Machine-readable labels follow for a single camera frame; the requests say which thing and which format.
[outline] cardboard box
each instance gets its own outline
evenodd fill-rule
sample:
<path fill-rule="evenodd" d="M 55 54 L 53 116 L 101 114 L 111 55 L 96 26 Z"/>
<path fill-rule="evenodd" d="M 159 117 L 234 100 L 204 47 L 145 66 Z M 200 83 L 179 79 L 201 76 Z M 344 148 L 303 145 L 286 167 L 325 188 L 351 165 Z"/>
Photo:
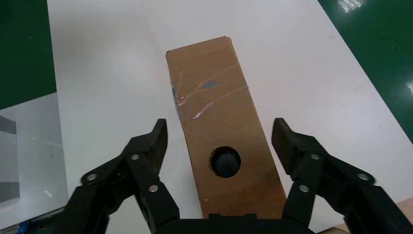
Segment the cardboard box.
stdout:
<path fill-rule="evenodd" d="M 280 218 L 285 192 L 231 39 L 166 57 L 203 216 Z"/>

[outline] white table surface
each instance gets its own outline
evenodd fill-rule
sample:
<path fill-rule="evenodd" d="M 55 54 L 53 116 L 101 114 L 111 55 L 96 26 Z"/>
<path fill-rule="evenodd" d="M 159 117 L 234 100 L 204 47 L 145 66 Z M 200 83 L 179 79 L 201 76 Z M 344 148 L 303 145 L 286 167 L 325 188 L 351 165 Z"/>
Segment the white table surface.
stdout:
<path fill-rule="evenodd" d="M 182 218 L 201 211 L 165 52 L 232 38 L 268 142 L 274 118 L 370 172 L 394 201 L 413 196 L 413 146 L 316 0 L 48 0 L 69 194 L 131 137 L 168 121 L 160 173 Z M 290 178 L 274 151 L 288 192 Z M 339 223 L 317 198 L 310 228 Z M 147 232 L 134 198 L 107 233 Z"/>

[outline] silver bolt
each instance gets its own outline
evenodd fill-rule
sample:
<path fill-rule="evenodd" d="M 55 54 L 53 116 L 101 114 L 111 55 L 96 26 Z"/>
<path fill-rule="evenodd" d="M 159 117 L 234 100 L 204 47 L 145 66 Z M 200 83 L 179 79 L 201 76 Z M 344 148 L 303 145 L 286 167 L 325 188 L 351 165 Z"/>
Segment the silver bolt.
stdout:
<path fill-rule="evenodd" d="M 312 159 L 315 159 L 315 160 L 319 160 L 319 159 L 320 159 L 320 157 L 319 157 L 318 155 L 310 155 L 310 157 L 311 157 Z"/>
<path fill-rule="evenodd" d="M 132 160 L 137 160 L 139 158 L 139 155 L 132 155 L 131 159 Z"/>
<path fill-rule="evenodd" d="M 369 180 L 369 177 L 366 176 L 365 174 L 360 173 L 360 174 L 357 174 L 357 176 L 358 176 L 358 178 L 360 178 L 362 180 Z"/>
<path fill-rule="evenodd" d="M 308 192 L 308 187 L 305 186 L 305 185 L 300 185 L 299 188 L 300 188 L 301 191 L 303 191 L 305 193 Z"/>
<path fill-rule="evenodd" d="M 151 185 L 150 187 L 149 187 L 149 192 L 156 192 L 156 191 L 158 191 L 158 185 Z"/>
<path fill-rule="evenodd" d="M 94 180 L 96 178 L 97 178 L 96 174 L 90 174 L 90 175 L 88 175 L 88 177 L 86 177 L 87 180 Z"/>

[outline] gray metal panel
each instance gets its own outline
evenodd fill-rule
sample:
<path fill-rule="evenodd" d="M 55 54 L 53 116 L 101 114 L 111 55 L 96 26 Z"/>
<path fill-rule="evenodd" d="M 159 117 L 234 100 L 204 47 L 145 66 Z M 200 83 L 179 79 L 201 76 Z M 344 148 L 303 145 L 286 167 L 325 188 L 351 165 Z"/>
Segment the gray metal panel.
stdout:
<path fill-rule="evenodd" d="M 0 182 L 0 202 L 20 197 L 18 182 Z"/>
<path fill-rule="evenodd" d="M 0 116 L 0 131 L 16 134 L 16 122 Z"/>

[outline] green floor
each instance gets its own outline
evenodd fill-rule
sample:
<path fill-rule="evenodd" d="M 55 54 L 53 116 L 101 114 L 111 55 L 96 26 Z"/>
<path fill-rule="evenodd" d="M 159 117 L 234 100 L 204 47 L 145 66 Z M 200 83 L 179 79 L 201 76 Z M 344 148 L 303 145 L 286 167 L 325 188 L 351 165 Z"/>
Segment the green floor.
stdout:
<path fill-rule="evenodd" d="M 413 1 L 319 0 L 413 142 Z M 0 110 L 56 91 L 46 0 L 0 0 Z"/>

